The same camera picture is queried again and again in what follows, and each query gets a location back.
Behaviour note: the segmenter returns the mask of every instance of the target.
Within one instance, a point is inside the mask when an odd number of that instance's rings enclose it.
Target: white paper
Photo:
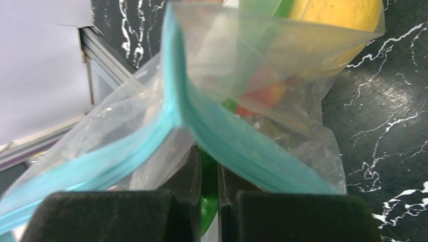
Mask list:
[[[9,0],[0,7],[15,19],[33,23],[75,26],[92,25],[91,0]]]
[[[90,109],[78,29],[1,15],[0,145]]]

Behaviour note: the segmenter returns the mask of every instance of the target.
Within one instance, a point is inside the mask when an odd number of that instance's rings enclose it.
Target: black marble surface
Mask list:
[[[384,4],[386,34],[339,75],[323,121],[383,241],[428,241],[428,1]]]
[[[25,163],[21,163],[0,172],[0,196],[25,172],[26,169],[27,166]]]
[[[167,0],[92,0],[101,38],[135,71],[161,49]]]

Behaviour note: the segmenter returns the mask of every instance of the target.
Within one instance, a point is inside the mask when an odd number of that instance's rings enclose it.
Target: plastic bag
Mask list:
[[[191,134],[157,125],[164,111],[159,62],[159,55],[150,60],[4,193],[0,234],[25,224],[53,192],[156,189],[184,164]]]
[[[320,101],[346,64],[338,61],[343,53],[378,36],[218,5],[169,4],[159,68],[155,60],[146,64],[9,189],[0,234],[28,221],[55,191],[139,189],[145,181],[155,187],[194,139],[265,191],[345,193]],[[281,103],[252,94],[277,84]],[[230,102],[257,115],[238,117],[222,107]],[[273,125],[285,138],[269,133]],[[135,183],[133,172],[142,174]]]
[[[302,192],[297,188],[301,186],[328,193],[327,187],[317,186],[322,182],[315,182],[317,176],[321,176],[345,192],[345,176],[335,137],[322,126],[321,100],[335,75],[353,58],[343,56],[382,33],[268,18],[243,9],[218,6],[174,5],[173,9],[173,18],[179,22],[184,38],[182,55],[187,63],[188,81],[180,84],[184,89],[181,92],[186,94],[180,97],[182,106],[188,108],[183,119],[198,143],[217,161],[268,191],[283,192],[284,188],[279,188],[285,186],[279,185],[282,177],[295,177],[299,185],[292,184],[290,179],[285,190]],[[228,24],[216,25],[219,18]],[[378,18],[378,24],[382,25],[382,11]],[[206,37],[208,30],[217,33],[210,35],[210,42]],[[169,55],[179,55],[179,45],[177,43]],[[246,109],[251,115],[245,112],[238,115],[253,128],[224,113],[218,105],[206,100],[206,96],[217,103],[233,101]],[[254,133],[254,128],[265,136]],[[311,173],[313,182],[303,175],[307,172]]]

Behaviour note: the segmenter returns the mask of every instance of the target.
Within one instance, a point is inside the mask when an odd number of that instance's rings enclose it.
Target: yellow fruit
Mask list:
[[[296,0],[290,18],[374,32],[382,0]]]

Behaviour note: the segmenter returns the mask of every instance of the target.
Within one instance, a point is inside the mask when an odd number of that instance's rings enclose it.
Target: green object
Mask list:
[[[231,113],[236,113],[236,109],[238,108],[238,104],[234,100],[225,100],[222,103],[222,106]]]
[[[217,162],[199,146],[202,161],[201,237],[206,233],[218,210],[219,183]]]
[[[266,16],[288,17],[296,0],[240,0],[239,7]]]

